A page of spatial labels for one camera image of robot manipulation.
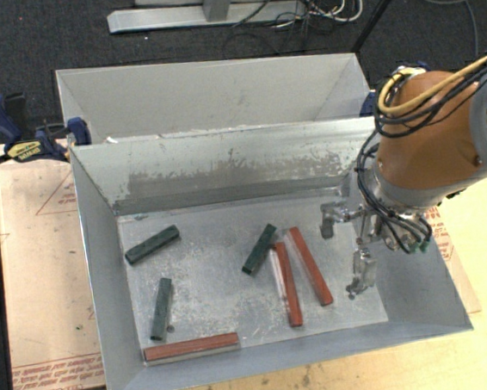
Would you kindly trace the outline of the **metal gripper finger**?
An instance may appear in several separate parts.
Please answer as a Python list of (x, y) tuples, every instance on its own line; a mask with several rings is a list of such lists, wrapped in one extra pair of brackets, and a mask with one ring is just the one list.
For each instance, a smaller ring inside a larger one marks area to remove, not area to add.
[(375, 284), (378, 267), (377, 259), (371, 256), (367, 248), (361, 248), (355, 251), (353, 259), (353, 280), (346, 287), (350, 300), (354, 300), (357, 295)]
[(332, 238), (336, 223), (352, 222), (361, 215), (361, 208), (348, 208), (343, 201), (326, 202), (320, 207), (322, 223), (320, 225), (321, 236), (324, 239)]

